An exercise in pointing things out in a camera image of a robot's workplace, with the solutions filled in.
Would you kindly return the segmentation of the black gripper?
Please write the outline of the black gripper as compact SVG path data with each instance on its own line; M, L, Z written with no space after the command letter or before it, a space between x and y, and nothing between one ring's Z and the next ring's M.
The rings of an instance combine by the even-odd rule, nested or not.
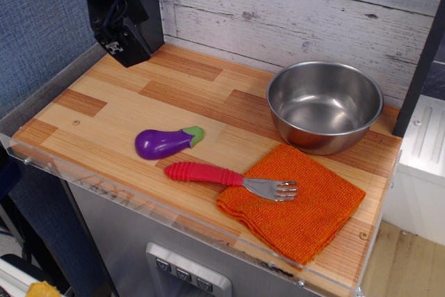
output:
M149 19L141 0L87 0L90 27L107 54L124 67L148 61L152 52L135 24Z

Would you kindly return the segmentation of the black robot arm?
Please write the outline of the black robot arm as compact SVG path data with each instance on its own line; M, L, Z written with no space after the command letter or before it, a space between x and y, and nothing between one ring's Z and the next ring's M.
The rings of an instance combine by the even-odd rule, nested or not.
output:
M149 19L141 0L86 0L96 41L125 67L149 60L152 51L138 25Z

